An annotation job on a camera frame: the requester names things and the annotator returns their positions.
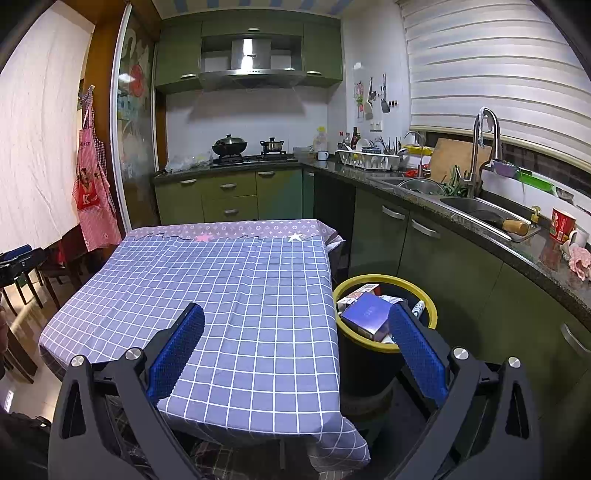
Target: dish rack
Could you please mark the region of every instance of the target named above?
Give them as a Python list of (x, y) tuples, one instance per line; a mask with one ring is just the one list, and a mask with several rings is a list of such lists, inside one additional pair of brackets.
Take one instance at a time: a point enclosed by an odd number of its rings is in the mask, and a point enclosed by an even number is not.
[(384, 153), (366, 153), (351, 150), (337, 150), (340, 159), (345, 165), (362, 168), (363, 170), (397, 170), (403, 157), (398, 155), (386, 155)]

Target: red paper cup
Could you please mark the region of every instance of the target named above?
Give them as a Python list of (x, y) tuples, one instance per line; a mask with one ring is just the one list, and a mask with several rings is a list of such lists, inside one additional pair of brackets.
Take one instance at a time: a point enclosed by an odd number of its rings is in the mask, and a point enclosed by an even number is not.
[(552, 209), (552, 220), (550, 222), (550, 236), (553, 240), (563, 244), (568, 240), (574, 229), (577, 219), (562, 210)]

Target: granite countertop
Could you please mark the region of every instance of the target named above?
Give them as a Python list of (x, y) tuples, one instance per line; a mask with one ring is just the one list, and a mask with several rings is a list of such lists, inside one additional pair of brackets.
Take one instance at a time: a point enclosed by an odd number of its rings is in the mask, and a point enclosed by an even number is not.
[(581, 281), (569, 268), (568, 263), (562, 259), (559, 245), (550, 238), (547, 230), (542, 229), (541, 232), (521, 243), (504, 240), (477, 223), (429, 200), (427, 196), (418, 196), (408, 190), (386, 186), (372, 180), (372, 177), (392, 177), (390, 173), (363, 171), (333, 161), (269, 161), (227, 167), (200, 167), (173, 174), (157, 173), (154, 176), (154, 184), (223, 173), (261, 169), (285, 170), (294, 167), (306, 167), (322, 172), (356, 187), (368, 189), (408, 210), (419, 211), (422, 215), (479, 245), (529, 278), (591, 331), (591, 283)]

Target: cooking pot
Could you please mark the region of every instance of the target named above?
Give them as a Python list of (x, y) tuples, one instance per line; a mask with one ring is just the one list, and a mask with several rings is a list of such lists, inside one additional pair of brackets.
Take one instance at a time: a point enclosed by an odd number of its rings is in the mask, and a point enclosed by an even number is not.
[(283, 140), (280, 142), (275, 141), (275, 137), (269, 137), (270, 142), (261, 142), (262, 152), (282, 152), (283, 151)]
[(212, 150), (220, 157), (229, 157), (230, 155), (240, 155), (246, 150), (246, 142), (240, 137), (226, 135), (221, 138), (212, 147)]

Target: faucet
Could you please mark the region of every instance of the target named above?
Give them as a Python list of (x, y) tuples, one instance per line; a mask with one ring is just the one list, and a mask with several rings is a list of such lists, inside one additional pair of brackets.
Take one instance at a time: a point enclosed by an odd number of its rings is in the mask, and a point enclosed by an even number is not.
[(423, 150), (425, 149), (425, 137), (416, 130), (409, 130), (403, 138), (407, 138), (410, 134), (416, 135), (420, 140), (419, 145), (421, 146), (421, 160), (418, 163), (418, 177), (421, 178), (423, 176)]
[[(503, 161), (503, 150), (501, 148), (501, 127), (499, 127), (499, 119), (492, 110), (486, 107), (483, 109), (483, 112), (483, 118), (488, 117), (490, 120), (492, 120), (493, 134), (491, 157), (486, 163), (490, 163), (491, 160)], [(470, 165), (470, 172), (463, 178), (464, 184), (468, 185), (468, 198), (474, 198), (476, 196), (476, 165), (478, 164), (479, 131), (480, 115), (477, 115), (476, 121), (474, 122), (474, 138), (472, 140), (472, 163)]]

